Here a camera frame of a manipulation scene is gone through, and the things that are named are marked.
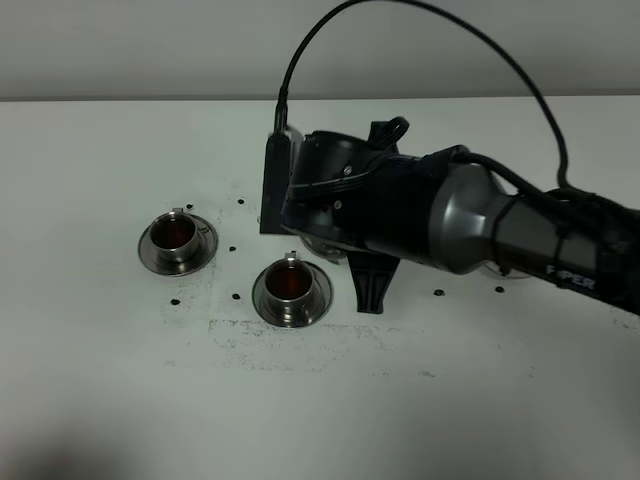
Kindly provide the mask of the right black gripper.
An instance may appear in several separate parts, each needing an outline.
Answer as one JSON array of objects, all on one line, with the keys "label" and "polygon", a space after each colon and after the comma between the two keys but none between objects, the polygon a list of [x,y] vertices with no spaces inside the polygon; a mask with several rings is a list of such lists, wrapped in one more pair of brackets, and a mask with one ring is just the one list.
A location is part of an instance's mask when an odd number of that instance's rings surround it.
[{"label": "right black gripper", "polygon": [[289,183],[283,226],[345,253],[359,313],[383,312],[400,259],[430,258],[430,158],[398,153],[407,131],[401,116],[373,121],[367,141],[316,131]]}]

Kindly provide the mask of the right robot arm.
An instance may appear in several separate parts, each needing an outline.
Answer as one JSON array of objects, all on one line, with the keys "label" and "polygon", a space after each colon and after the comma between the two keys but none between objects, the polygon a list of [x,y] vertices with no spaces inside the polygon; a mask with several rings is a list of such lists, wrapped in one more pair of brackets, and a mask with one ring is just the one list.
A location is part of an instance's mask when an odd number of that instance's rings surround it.
[{"label": "right robot arm", "polygon": [[639,216],[594,194],[543,192],[464,146],[397,150],[401,117],[367,139],[316,131],[298,149],[283,226],[342,251],[462,275],[491,263],[630,313],[639,310]]}]

